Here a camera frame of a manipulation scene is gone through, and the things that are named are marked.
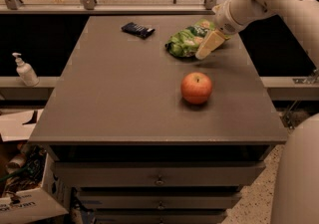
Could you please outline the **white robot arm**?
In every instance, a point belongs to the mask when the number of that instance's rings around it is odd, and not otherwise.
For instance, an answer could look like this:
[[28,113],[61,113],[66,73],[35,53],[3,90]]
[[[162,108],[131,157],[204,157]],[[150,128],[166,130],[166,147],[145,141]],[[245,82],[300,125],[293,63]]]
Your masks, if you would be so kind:
[[[319,2],[316,0],[226,0],[213,8],[215,29],[195,56],[202,60],[248,24],[280,16],[315,66],[319,66]],[[270,224],[319,224],[319,114],[289,135],[278,166]]]

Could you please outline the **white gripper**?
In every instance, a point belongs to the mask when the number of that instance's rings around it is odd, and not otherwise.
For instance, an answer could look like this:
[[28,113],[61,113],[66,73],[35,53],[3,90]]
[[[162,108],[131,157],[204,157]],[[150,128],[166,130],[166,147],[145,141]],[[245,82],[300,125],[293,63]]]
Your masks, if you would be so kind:
[[199,60],[205,59],[221,46],[226,40],[225,35],[236,34],[247,27],[246,0],[226,0],[214,6],[212,11],[213,23],[219,31],[213,30],[206,34],[195,53],[195,57]]

